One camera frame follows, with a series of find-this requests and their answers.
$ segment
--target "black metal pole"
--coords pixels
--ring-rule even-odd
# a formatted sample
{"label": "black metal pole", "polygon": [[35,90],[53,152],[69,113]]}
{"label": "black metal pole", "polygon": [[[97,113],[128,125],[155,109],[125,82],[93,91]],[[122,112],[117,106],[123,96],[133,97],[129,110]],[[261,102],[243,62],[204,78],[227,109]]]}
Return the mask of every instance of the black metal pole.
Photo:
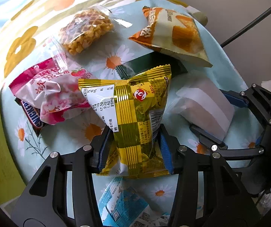
{"label": "black metal pole", "polygon": [[233,42],[236,38],[240,37],[246,31],[250,30],[253,26],[257,25],[259,22],[261,22],[264,18],[266,18],[270,14],[271,14],[271,7],[268,10],[266,10],[264,13],[262,13],[260,16],[258,16],[251,23],[249,23],[244,28],[242,28],[240,31],[238,31],[236,34],[234,34],[233,36],[231,36],[229,39],[225,40],[220,46],[222,48],[224,46],[227,46],[229,43]]}

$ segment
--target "orange snack package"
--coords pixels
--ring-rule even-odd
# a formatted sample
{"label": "orange snack package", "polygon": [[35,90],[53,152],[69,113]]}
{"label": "orange snack package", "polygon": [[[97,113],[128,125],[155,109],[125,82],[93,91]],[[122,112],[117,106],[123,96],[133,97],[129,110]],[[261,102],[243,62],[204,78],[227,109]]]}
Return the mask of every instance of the orange snack package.
{"label": "orange snack package", "polygon": [[161,7],[144,6],[143,13],[149,25],[130,40],[197,66],[212,67],[192,17]]}

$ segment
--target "light blue tablecloth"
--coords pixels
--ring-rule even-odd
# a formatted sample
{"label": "light blue tablecloth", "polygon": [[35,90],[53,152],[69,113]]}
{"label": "light blue tablecloth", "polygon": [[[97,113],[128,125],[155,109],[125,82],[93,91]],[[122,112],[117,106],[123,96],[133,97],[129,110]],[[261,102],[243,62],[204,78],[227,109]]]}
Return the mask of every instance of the light blue tablecloth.
{"label": "light blue tablecloth", "polygon": [[[116,8],[114,9],[116,17],[129,21],[133,23],[133,25],[130,28],[116,25],[116,32],[106,34],[100,40],[94,42],[88,50],[74,57],[74,59],[84,68],[91,71],[97,78],[119,78],[117,72],[107,66],[106,60],[108,57],[117,55],[120,57],[121,62],[124,63],[151,52],[151,50],[127,39],[147,25],[147,20],[142,13],[143,6],[160,6],[174,9],[180,13],[186,13],[184,7],[165,0],[142,0]],[[189,63],[185,63],[188,71],[196,69],[204,72],[218,88],[223,90],[240,92],[247,89],[246,84],[220,45],[202,25],[198,22],[196,22],[196,24],[213,67],[198,68]],[[34,56],[35,53],[29,55],[11,72],[6,79],[6,84],[1,95],[5,134],[11,153],[26,181],[31,179],[44,161],[44,158],[52,151],[58,151],[60,154],[74,152],[81,146],[89,144],[93,135],[89,133],[89,131],[101,132],[104,127],[103,121],[99,119],[93,110],[89,110],[78,117],[58,123],[55,126],[46,126],[41,133],[42,137],[40,139],[37,139],[37,137],[31,133],[31,126],[26,122],[22,108],[14,101],[15,98],[9,90],[8,85],[24,69],[32,66],[35,61]],[[175,98],[176,91],[183,86],[184,77],[185,76],[180,75],[172,80],[168,104]],[[189,123],[182,116],[170,114],[165,110],[162,122],[165,124],[170,135],[176,136],[181,144],[187,145],[194,151],[197,151],[197,147],[199,147],[198,139],[190,132]],[[18,142],[19,139],[16,135],[16,131],[20,127],[26,130],[27,135],[22,145],[21,142]],[[260,133],[261,126],[253,114],[248,109],[236,108],[231,127],[224,142],[229,145],[229,148],[246,148],[249,144],[256,141]],[[29,148],[30,144],[37,149]],[[231,162],[231,164],[233,166],[244,165],[243,162]],[[171,212],[177,177],[177,175],[173,175],[130,180],[130,183],[150,204],[153,210]],[[111,177],[94,175],[93,180],[96,197],[97,200],[99,200],[103,190],[105,190],[107,184],[111,181]],[[202,176],[200,175],[198,209],[201,209],[203,206],[202,182]],[[70,205],[70,207],[68,207],[68,214],[70,216],[73,214],[71,201],[70,185],[68,187],[68,203]]]}

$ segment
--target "pink snack package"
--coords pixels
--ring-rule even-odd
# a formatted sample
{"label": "pink snack package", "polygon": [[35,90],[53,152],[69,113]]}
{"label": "pink snack package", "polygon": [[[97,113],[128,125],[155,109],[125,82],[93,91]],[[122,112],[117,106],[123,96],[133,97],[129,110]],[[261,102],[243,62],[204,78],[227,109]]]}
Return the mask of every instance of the pink snack package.
{"label": "pink snack package", "polygon": [[[59,60],[67,64],[67,70]],[[79,78],[95,78],[78,63],[55,55],[21,73],[9,88],[15,97],[39,108],[41,121],[54,125],[90,108],[78,88]]]}

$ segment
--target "gray wall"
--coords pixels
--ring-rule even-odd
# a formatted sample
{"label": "gray wall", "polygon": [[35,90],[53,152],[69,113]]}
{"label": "gray wall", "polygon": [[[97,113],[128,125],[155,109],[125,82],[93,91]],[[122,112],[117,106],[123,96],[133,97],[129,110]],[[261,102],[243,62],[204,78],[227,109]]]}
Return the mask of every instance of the gray wall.
{"label": "gray wall", "polygon": [[[208,16],[207,30],[222,43],[271,7],[271,0],[181,0]],[[271,79],[271,15],[224,47],[248,85]]]}

